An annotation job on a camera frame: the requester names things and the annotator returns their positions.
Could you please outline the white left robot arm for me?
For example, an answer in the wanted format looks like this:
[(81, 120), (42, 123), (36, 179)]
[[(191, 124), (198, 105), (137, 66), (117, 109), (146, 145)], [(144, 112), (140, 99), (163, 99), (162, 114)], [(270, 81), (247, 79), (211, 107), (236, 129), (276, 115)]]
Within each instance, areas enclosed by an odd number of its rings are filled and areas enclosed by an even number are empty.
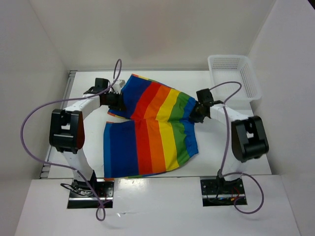
[(100, 106), (123, 111), (122, 88), (124, 80), (110, 81), (96, 78), (94, 86), (85, 91), (77, 102), (65, 109), (54, 109), (51, 114), (49, 143), (67, 160), (72, 168), (74, 182), (86, 196), (98, 191), (95, 171), (88, 164), (83, 151), (85, 142), (84, 119)]

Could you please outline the rainbow striped shorts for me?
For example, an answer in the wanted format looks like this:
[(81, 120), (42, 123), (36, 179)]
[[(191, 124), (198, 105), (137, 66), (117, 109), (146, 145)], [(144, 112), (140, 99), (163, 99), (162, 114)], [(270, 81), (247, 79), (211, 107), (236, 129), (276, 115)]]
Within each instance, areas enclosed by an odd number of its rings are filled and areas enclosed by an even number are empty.
[(163, 174), (198, 153), (189, 116), (196, 100), (157, 81), (131, 75), (122, 89), (126, 107), (109, 110), (123, 122), (107, 122), (103, 134), (105, 178)]

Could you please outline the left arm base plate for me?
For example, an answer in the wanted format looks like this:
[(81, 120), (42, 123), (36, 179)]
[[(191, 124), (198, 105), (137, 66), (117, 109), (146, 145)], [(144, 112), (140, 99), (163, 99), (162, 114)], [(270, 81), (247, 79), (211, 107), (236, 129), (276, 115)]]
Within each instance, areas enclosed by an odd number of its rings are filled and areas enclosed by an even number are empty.
[[(86, 209), (98, 208), (99, 202), (89, 187), (79, 187), (78, 183), (73, 181), (72, 184), (62, 183), (61, 186), (69, 190), (67, 209)], [(104, 204), (105, 208), (113, 207), (114, 197), (114, 180), (97, 179), (95, 192)]]

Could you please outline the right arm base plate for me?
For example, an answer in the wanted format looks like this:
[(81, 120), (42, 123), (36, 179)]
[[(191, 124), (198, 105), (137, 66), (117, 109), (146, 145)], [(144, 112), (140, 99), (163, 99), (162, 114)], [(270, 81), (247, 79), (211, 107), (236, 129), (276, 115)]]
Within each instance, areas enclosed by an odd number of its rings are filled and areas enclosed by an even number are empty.
[(200, 179), (202, 203), (204, 207), (247, 205), (243, 181), (220, 181), (214, 177)]

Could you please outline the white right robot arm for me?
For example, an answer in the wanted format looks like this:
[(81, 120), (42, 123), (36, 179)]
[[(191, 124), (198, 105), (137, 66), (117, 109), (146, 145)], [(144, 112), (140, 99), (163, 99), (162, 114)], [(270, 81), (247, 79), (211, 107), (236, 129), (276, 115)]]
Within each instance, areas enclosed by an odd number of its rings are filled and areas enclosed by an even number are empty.
[(263, 121), (259, 116), (248, 116), (230, 107), (223, 101), (215, 101), (209, 88), (196, 92), (197, 102), (189, 119), (202, 123), (210, 118), (226, 127), (226, 142), (218, 170), (216, 188), (227, 193), (233, 181), (246, 171), (251, 160), (259, 159), (269, 151)]

